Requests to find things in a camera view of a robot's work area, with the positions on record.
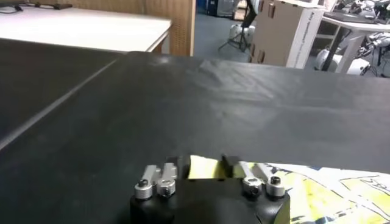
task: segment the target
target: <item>white table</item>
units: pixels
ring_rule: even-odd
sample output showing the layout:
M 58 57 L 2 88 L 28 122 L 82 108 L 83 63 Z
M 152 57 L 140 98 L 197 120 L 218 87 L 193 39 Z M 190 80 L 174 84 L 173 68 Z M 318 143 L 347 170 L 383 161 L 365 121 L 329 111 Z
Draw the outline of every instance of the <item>white table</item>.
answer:
M 347 46 L 347 49 L 338 65 L 336 68 L 337 73 L 347 73 L 348 69 L 350 68 L 352 61 L 355 59 L 356 53 L 361 46 L 361 43 L 363 42 L 364 37 L 368 33 L 373 33 L 373 32 L 390 32 L 390 25 L 383 25 L 383 24 L 365 24 L 365 23 L 347 23 L 343 21 L 339 21 L 336 19 L 328 18 L 323 16 L 322 20 L 328 23 L 335 24 L 339 26 L 338 28 L 338 33 L 336 34 L 335 39 L 332 42 L 332 45 L 335 45 L 334 47 L 331 47 L 331 50 L 334 49 L 333 51 L 329 52 L 328 57 L 330 57 L 330 60 L 332 60 L 333 55 L 335 54 L 336 51 L 336 46 L 338 46 L 339 41 L 337 36 L 340 36 L 341 31 L 340 27 L 343 27 L 345 29 L 350 29 L 352 30 L 352 36 L 349 37 L 350 41 Z
M 168 35 L 171 21 L 85 9 L 23 8 L 0 14 L 0 38 L 103 51 L 150 52 Z

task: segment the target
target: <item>tripod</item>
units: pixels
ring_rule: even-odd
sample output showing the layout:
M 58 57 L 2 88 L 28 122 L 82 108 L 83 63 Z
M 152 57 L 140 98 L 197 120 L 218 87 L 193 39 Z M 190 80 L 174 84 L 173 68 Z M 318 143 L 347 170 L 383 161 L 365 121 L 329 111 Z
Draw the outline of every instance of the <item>tripod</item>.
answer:
M 253 8 L 253 5 L 250 0 L 246 0 L 246 8 L 245 8 L 245 14 L 244 14 L 244 21 L 241 24 L 241 31 L 239 34 L 235 35 L 234 37 L 229 38 L 224 44 L 222 44 L 218 50 L 221 50 L 226 45 L 231 45 L 234 48 L 239 49 L 242 52 L 245 52 L 245 50 L 249 47 L 249 43 L 246 40 L 244 29 L 248 28 L 252 22 L 256 18 L 256 13 Z

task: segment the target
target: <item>screw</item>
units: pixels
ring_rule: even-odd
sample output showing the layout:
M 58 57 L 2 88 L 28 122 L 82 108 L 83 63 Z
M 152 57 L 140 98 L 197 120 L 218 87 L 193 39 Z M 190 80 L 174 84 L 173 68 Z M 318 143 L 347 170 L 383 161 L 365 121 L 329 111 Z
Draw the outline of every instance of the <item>screw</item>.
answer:
M 163 189 L 163 196 L 167 198 L 171 196 L 171 191 L 169 190 L 169 188 L 166 187 Z
M 256 186 L 251 186 L 251 187 L 249 188 L 249 192 L 250 192 L 250 194 L 251 194 L 252 196 L 257 196 L 257 195 L 260 193 L 260 190 L 259 190 L 259 188 L 256 187 Z
M 147 182 L 147 180 L 145 180 L 145 179 L 142 179 L 142 180 L 140 180 L 140 181 L 138 182 L 138 186 L 139 186 L 139 187 L 146 187 L 147 184 L 148 184 L 148 182 Z
M 280 184 L 280 177 L 271 177 L 271 184 L 272 185 L 279 185 Z

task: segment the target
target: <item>white box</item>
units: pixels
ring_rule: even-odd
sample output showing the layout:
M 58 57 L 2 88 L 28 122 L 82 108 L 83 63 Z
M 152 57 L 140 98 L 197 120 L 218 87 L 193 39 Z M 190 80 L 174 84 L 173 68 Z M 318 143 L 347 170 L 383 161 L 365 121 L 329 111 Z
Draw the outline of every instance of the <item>white box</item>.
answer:
M 262 0 L 250 62 L 304 68 L 325 7 L 296 0 Z

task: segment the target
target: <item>black tabletop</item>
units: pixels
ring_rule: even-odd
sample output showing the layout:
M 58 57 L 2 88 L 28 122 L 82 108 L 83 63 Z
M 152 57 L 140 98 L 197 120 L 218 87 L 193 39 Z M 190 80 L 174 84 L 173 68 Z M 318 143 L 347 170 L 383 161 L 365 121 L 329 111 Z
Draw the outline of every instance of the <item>black tabletop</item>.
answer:
M 389 172 L 390 82 L 130 53 L 0 152 L 1 223 L 119 223 L 187 153 Z
M 118 56 L 0 40 L 0 140 Z

